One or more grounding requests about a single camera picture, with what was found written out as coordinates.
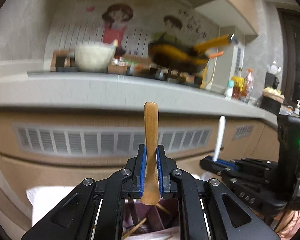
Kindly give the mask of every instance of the white countertop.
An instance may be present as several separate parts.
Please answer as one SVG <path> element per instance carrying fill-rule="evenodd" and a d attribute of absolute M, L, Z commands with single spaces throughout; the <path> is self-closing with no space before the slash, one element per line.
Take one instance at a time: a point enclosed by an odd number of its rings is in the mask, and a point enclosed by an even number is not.
<path fill-rule="evenodd" d="M 237 100 L 184 85 L 97 73 L 38 73 L 0 78 L 0 106 L 143 111 L 154 101 L 164 113 L 258 118 L 277 126 L 276 115 Z"/>

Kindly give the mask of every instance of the bolt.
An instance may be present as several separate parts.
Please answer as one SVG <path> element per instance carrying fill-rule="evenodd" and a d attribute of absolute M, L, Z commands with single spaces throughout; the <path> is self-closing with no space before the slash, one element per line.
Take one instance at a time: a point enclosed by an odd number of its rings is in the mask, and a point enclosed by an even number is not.
<path fill-rule="evenodd" d="M 172 170 L 172 174 L 175 176 L 180 176 L 182 174 L 182 170 L 174 169 L 174 170 Z"/>
<path fill-rule="evenodd" d="M 85 179 L 84 181 L 83 181 L 83 185 L 85 185 L 85 186 L 90 186 L 91 184 L 93 183 L 93 180 L 92 179 Z"/>
<path fill-rule="evenodd" d="M 210 184 L 212 186 L 219 186 L 220 181 L 218 179 L 210 179 Z"/>
<path fill-rule="evenodd" d="M 129 169 L 122 169 L 121 170 L 121 174 L 124 175 L 124 176 L 127 176 L 131 173 L 131 171 Z"/>

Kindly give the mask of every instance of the cartoon boy's hair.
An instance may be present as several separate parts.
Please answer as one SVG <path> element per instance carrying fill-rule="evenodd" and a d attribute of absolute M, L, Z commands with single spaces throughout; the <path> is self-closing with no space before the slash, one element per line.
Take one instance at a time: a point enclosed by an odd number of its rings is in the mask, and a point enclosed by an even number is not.
<path fill-rule="evenodd" d="M 172 16 L 172 15 L 166 15 L 166 16 L 163 18 L 163 21 L 164 21 L 164 22 L 169 21 L 169 22 L 172 23 L 173 26 L 179 28 L 179 30 L 182 29 L 182 26 L 183 26 L 183 25 L 182 25 L 182 22 L 181 22 L 178 18 L 176 18 L 176 17 L 174 17 L 174 16 Z"/>
<path fill-rule="evenodd" d="M 114 20 L 110 17 L 109 13 L 114 11 L 123 11 L 128 16 L 123 20 L 124 22 L 131 20 L 133 17 L 133 10 L 129 5 L 125 3 L 115 3 L 113 5 L 110 5 L 107 11 L 102 15 L 104 21 L 110 24 L 110 29 L 112 28 Z"/>

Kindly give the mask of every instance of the white bowl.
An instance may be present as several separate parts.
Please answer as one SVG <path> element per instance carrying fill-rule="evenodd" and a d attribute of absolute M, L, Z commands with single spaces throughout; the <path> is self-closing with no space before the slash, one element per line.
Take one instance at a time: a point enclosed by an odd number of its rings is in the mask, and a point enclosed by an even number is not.
<path fill-rule="evenodd" d="M 115 54 L 116 46 L 102 42 L 84 43 L 74 49 L 74 60 L 79 71 L 105 72 Z"/>

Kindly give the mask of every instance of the white utensil handle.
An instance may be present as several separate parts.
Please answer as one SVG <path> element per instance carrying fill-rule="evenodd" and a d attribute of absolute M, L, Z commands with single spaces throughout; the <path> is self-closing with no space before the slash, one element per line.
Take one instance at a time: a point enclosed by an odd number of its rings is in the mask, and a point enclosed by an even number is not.
<path fill-rule="evenodd" d="M 216 143 L 216 148 L 214 150 L 214 156 L 212 159 L 212 161 L 214 162 L 216 162 L 219 157 L 220 149 L 222 146 L 223 134 L 225 132 L 225 127 L 226 127 L 226 118 L 222 116 L 219 119 L 217 143 Z"/>

